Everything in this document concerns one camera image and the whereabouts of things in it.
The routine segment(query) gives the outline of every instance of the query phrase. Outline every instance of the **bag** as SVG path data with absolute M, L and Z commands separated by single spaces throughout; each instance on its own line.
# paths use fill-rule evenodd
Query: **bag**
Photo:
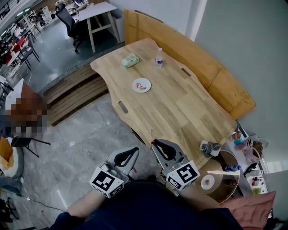
M 246 162 L 249 165 L 257 163 L 263 158 L 262 142 L 256 135 L 245 138 L 241 143 L 235 146 L 235 150 L 242 150 Z

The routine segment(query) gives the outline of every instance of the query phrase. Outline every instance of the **box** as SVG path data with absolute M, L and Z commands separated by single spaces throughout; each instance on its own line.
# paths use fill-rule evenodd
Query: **box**
M 111 198 L 124 188 L 124 181 L 97 167 L 89 183 L 92 188 Z
M 166 181 L 172 184 L 176 189 L 182 190 L 188 185 L 194 183 L 194 181 L 200 176 L 197 167 L 194 162 L 183 164 L 180 168 L 173 170 L 167 174 Z

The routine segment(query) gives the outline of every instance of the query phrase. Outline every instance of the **desk leg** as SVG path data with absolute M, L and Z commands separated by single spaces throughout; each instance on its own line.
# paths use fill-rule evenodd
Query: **desk leg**
M 113 21 L 113 18 L 112 18 L 112 15 L 111 15 L 111 12 L 107 12 L 108 14 L 108 17 L 109 17 L 109 20 L 110 20 L 110 24 L 112 26 L 112 29 L 113 29 L 113 32 L 114 32 L 114 36 L 116 37 L 117 39 L 117 43 L 120 43 L 120 39 L 119 39 L 119 36 L 118 36 L 118 33 L 117 33 L 117 29 L 115 27 L 115 24 L 114 24 L 114 21 Z
M 94 41 L 93 41 L 93 33 L 92 33 L 92 29 L 91 29 L 91 22 L 90 22 L 90 18 L 87 19 L 87 24 L 88 24 L 88 31 L 89 31 L 89 37 L 90 37 L 90 42 L 91 42 L 91 46 L 92 46 L 92 51 L 95 53 L 95 46 L 94 46 Z
M 98 26 L 102 27 L 101 23 L 99 22 L 98 16 L 94 16 L 94 18 L 96 19 L 96 22 L 97 22 Z
M 41 33 L 41 31 L 38 29 L 38 27 L 36 25 L 34 25 L 34 28 L 36 28 L 39 31 L 39 33 Z

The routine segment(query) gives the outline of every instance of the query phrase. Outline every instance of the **white plate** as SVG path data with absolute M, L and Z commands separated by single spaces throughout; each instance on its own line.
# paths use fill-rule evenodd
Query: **white plate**
M 133 81 L 132 88 L 138 93 L 145 93 L 151 89 L 151 82 L 146 78 L 138 78 Z
M 201 180 L 201 187 L 205 190 L 211 189 L 215 183 L 215 179 L 212 175 L 208 174 Z

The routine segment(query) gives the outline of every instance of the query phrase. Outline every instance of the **gray floor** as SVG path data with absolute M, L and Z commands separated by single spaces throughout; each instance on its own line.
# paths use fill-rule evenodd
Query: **gray floor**
M 119 119 L 109 94 L 57 126 L 48 127 L 42 139 L 51 142 L 51 146 L 31 143 L 31 149 L 40 158 L 24 150 L 25 181 L 22 194 L 62 210 L 92 189 L 89 180 L 96 166 L 102 165 L 114 150 L 127 146 L 139 147 L 135 164 L 137 173 L 134 173 L 136 178 L 158 171 L 153 153 Z M 20 214 L 20 220 L 11 224 L 13 229 L 49 227 L 61 213 L 23 197 L 10 197 Z
M 63 78 L 70 72 L 75 71 L 83 64 L 110 51 L 119 48 L 116 38 L 107 30 L 94 34 L 96 52 L 92 52 L 90 40 L 85 40 L 75 53 L 73 39 L 67 35 L 67 29 L 63 22 L 55 19 L 47 25 L 41 33 L 36 35 L 37 41 L 33 44 L 36 52 L 40 56 L 40 62 L 31 55 L 28 60 L 31 64 L 30 76 L 25 78 L 25 82 L 35 91 L 40 92 L 45 86 L 57 79 Z

